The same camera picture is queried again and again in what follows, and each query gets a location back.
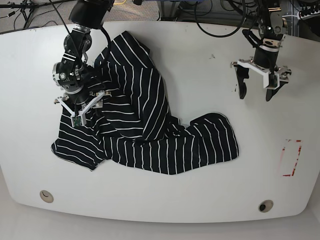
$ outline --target metal rod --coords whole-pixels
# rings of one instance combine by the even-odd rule
[[[29,25],[30,25],[29,20],[30,20],[30,18],[31,18],[31,15],[34,13],[34,11],[35,11],[34,9],[30,9],[29,15],[28,15],[28,17],[26,18],[25,23],[24,23],[24,25],[23,25],[23,29],[26,29],[26,28],[29,27]]]
[[[66,3],[66,2],[73,2],[75,0],[58,0],[54,1],[53,4],[60,4],[60,3]],[[37,9],[42,6],[48,6],[51,5],[50,2],[46,3],[40,3],[40,4],[15,4],[15,3],[10,3],[10,4],[0,4],[0,9]]]
[[[21,12],[22,12],[22,16],[23,16],[24,20],[27,21],[26,11],[23,9]]]

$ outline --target black wire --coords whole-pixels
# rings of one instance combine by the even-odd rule
[[[16,14],[16,12],[18,12],[18,11],[19,11],[19,9],[18,9],[17,11],[14,11],[14,14],[12,14],[12,15],[10,15],[10,16],[8,16],[9,14],[7,14],[6,16],[2,16],[2,17],[0,17],[0,19],[10,18],[11,16],[15,15],[15,14]]]
[[[254,20],[252,21],[252,25],[249,28],[249,31],[251,31],[251,29],[254,27],[254,25],[256,24],[257,20],[258,20],[258,16],[255,16]]]
[[[234,11],[234,9],[226,9],[226,7],[224,6],[223,2],[224,2],[224,0],[220,0],[220,5],[221,5],[221,7],[222,7],[225,11],[228,11],[228,12]]]
[[[196,5],[196,4],[191,4],[191,3],[188,3],[187,1],[183,1],[185,4],[188,4],[188,5],[190,5],[190,6],[194,6],[194,5]]]
[[[297,10],[298,12],[300,12],[300,10],[296,8],[296,6],[295,6],[294,3],[292,2],[292,0],[289,0],[289,2],[290,2],[290,4],[292,5],[292,7],[295,8],[295,10]]]
[[[242,5],[242,2],[238,2],[238,1],[234,1],[234,0],[231,0],[234,4],[239,4],[239,5]],[[245,5],[249,8],[252,8],[254,6],[257,5],[257,3],[255,1],[250,1],[250,2],[246,2]]]
[[[109,58],[110,52],[111,52],[111,38],[103,26],[101,27],[100,30],[104,34],[104,36],[106,37],[106,40],[108,42],[108,47],[106,49],[106,54],[104,56],[103,62],[100,64],[100,66],[94,68],[94,70],[96,72],[99,72],[108,63],[108,58]]]
[[[204,32],[205,34],[207,34],[207,35],[209,35],[209,36],[211,36],[211,37],[214,37],[214,38],[227,38],[227,37],[230,37],[230,36],[232,36],[233,34],[235,34],[236,32],[238,32],[239,30],[240,30],[240,28],[242,27],[242,25],[244,24],[244,22],[245,22],[245,20],[246,20],[246,2],[245,2],[245,0],[242,0],[242,7],[243,7],[243,14],[242,14],[242,19],[241,19],[241,22],[239,23],[239,25],[237,26],[237,28],[234,30],[234,31],[232,31],[232,32],[230,32],[230,33],[228,33],[228,34],[226,34],[226,35],[214,35],[214,34],[212,34],[212,33],[209,33],[209,32],[207,32],[207,31],[205,31],[201,26],[200,26],[200,24],[199,24],[199,22],[198,22],[198,18],[197,18],[197,3],[195,4],[195,6],[194,6],[194,19],[195,19],[195,23],[197,24],[197,26],[199,27],[199,29],[202,31],[202,32]]]
[[[22,12],[20,12],[18,14],[18,16],[16,16],[16,18],[14,19],[14,22],[13,22],[13,29],[16,30],[16,21],[17,21],[17,18],[22,14]]]
[[[63,2],[60,3],[56,8],[58,9],[62,4],[63,4]],[[32,21],[33,21],[36,17],[41,16],[41,15],[43,15],[43,14],[50,13],[50,12],[54,12],[54,11],[55,11],[55,10],[53,9],[53,10],[45,11],[45,12],[42,12],[42,13],[39,13],[39,14],[35,15],[35,16],[31,19],[31,21],[30,21],[30,23],[29,23],[29,26],[31,25]]]
[[[237,7],[232,0],[227,0],[228,3],[230,4],[230,6],[240,15],[244,15],[244,13],[246,12],[245,10],[241,10],[239,7]],[[245,15],[247,19],[253,20],[253,17],[250,15]]]
[[[78,94],[78,96],[76,96],[75,100],[74,100],[74,113],[75,115],[77,116],[79,111],[78,111],[78,108],[77,108],[77,101],[79,99],[79,97],[81,96],[81,94]]]
[[[56,21],[53,21],[53,20],[51,20],[51,21],[48,21],[45,25],[42,25],[42,26],[40,26],[39,28],[43,28],[44,26],[46,26],[48,23],[55,23],[55,25],[59,25],[58,23],[56,23]]]
[[[58,0],[58,1],[53,1],[53,4],[60,4],[60,3],[67,3],[67,2],[73,2],[75,0]],[[51,5],[50,2],[37,2],[36,3],[38,7],[44,7],[44,6],[49,6]]]
[[[211,2],[211,7],[210,7],[210,10],[208,11],[208,12],[206,12],[206,13],[204,13],[204,14],[197,14],[197,16],[205,16],[205,15],[208,15],[209,13],[211,13],[211,10],[212,10],[212,8],[214,7],[214,4],[212,3],[212,0],[210,0],[210,2]],[[191,12],[188,12],[188,11],[185,11],[185,10],[183,10],[181,7],[179,8],[182,12],[184,12],[184,13],[186,13],[186,14],[189,14],[189,15],[192,15],[192,16],[194,16],[195,14],[194,13],[191,13]]]

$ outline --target black and white striped fabric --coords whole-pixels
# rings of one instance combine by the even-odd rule
[[[96,66],[105,54],[106,49]],[[171,116],[163,80],[149,54],[127,31],[112,41],[107,66],[101,70],[111,96],[103,97],[103,108],[87,112],[86,126],[73,128],[63,108],[58,139],[51,146],[56,156],[90,170],[113,160],[169,175],[238,157],[236,136],[224,115],[208,113],[187,128]],[[92,79],[87,87],[101,86]]]

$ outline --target white tabletop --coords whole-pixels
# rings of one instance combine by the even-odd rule
[[[203,26],[220,35],[234,29]],[[286,37],[277,63],[292,70],[290,83],[266,102],[262,77],[253,72],[245,99],[239,99],[230,63],[254,54],[241,32],[212,38],[181,22],[107,22],[104,27],[111,38],[127,30],[151,49],[172,115],[182,124],[210,112],[226,115],[240,156],[178,175],[111,160],[91,172],[57,158],[50,146],[58,137],[62,107],[53,100],[62,92],[52,68],[64,53],[67,32],[63,26],[13,32],[0,35],[0,165],[15,201],[77,215],[168,223],[278,218],[305,209],[320,170],[319,43]],[[93,30],[91,36],[89,63],[106,45],[101,32]],[[302,140],[294,176],[283,176],[291,174],[298,157],[296,144],[289,143],[281,158],[287,139]],[[51,192],[54,202],[42,201],[41,190]],[[258,211],[264,200],[274,202],[267,213]]]

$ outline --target screw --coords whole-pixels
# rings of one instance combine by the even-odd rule
[[[280,32],[281,32],[281,28],[280,28],[279,26],[276,26],[276,27],[274,28],[274,32],[275,32],[275,33],[280,33]]]
[[[59,78],[60,78],[61,80],[65,80],[65,79],[66,79],[66,74],[65,74],[65,73],[60,73]]]

